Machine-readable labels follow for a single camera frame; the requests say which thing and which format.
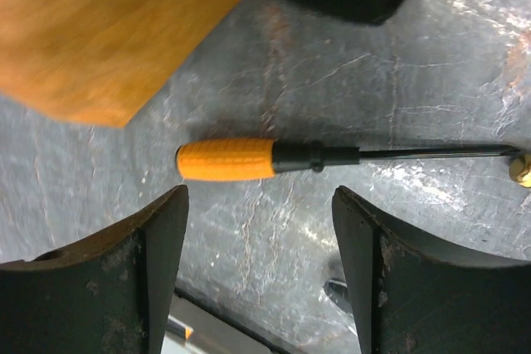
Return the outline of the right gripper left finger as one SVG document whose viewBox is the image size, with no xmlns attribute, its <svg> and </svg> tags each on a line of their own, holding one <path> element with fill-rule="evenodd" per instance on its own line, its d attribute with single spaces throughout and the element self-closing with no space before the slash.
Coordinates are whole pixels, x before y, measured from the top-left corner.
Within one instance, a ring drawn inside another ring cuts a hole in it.
<svg viewBox="0 0 531 354">
<path fill-rule="evenodd" d="M 160 352 L 188 209 L 180 185 L 73 244 L 2 264 L 2 352 Z"/>
</svg>

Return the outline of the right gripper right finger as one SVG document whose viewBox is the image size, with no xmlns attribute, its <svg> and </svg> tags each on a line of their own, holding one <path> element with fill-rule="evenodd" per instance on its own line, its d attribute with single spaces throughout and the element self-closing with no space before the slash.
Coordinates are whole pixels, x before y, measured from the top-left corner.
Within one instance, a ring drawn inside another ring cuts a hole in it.
<svg viewBox="0 0 531 354">
<path fill-rule="evenodd" d="M 332 215 L 362 352 L 529 352 L 529 262 L 439 238 L 347 187 Z"/>
</svg>

